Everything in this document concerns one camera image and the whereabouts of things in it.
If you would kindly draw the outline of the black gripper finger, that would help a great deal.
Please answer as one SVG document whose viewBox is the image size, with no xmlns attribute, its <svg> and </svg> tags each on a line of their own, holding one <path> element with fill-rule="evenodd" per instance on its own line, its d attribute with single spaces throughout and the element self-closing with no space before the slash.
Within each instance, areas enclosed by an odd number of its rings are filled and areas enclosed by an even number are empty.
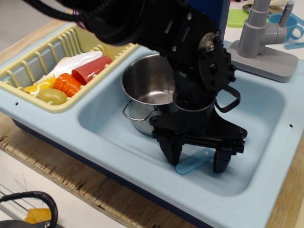
<svg viewBox="0 0 304 228">
<path fill-rule="evenodd" d="M 231 148 L 216 149 L 213 158 L 213 172 L 216 174 L 223 173 L 230 163 L 232 154 Z"/>
<path fill-rule="evenodd" d="M 183 144 L 180 142 L 169 142 L 164 139 L 158 139 L 158 143 L 167 161 L 176 166 L 179 163 Z"/>
</svg>

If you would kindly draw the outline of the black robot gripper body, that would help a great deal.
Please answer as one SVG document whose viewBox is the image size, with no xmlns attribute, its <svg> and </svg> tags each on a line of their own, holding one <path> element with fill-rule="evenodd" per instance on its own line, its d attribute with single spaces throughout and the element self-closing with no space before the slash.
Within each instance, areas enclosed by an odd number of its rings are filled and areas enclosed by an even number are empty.
<svg viewBox="0 0 304 228">
<path fill-rule="evenodd" d="M 157 140 L 214 149 L 231 148 L 233 154 L 244 152 L 247 131 L 223 119 L 214 105 L 194 112 L 179 109 L 174 113 L 151 117 L 149 122 Z"/>
</svg>

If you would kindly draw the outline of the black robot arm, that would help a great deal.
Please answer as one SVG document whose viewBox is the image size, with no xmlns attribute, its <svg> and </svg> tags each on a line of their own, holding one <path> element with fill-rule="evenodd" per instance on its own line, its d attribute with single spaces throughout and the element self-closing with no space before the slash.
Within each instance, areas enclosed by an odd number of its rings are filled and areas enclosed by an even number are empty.
<svg viewBox="0 0 304 228">
<path fill-rule="evenodd" d="M 213 171 L 222 173 L 244 150 L 247 132 L 219 116 L 240 103 L 231 55 L 220 30 L 185 0 L 63 0 L 78 12 L 58 11 L 39 0 L 28 4 L 55 19 L 83 22 L 104 43 L 139 44 L 166 57 L 173 68 L 177 111 L 149 118 L 167 161 L 179 162 L 184 144 L 215 149 Z"/>
</svg>

